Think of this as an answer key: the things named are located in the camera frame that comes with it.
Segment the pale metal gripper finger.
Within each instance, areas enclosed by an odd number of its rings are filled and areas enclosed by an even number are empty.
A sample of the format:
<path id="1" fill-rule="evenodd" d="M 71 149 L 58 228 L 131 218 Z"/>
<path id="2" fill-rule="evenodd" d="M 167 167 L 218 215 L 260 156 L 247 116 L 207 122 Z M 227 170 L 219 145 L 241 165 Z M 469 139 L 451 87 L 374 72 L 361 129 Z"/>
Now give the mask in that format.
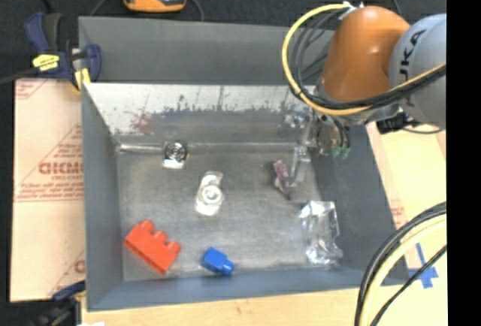
<path id="1" fill-rule="evenodd" d="M 311 163 L 310 151 L 307 147 L 300 148 L 300 182 L 304 182 Z"/>
<path id="2" fill-rule="evenodd" d="M 301 160 L 302 160 L 302 148 L 296 146 L 294 148 L 293 158 L 292 158 L 292 184 L 299 183 L 300 172 L 301 172 Z"/>

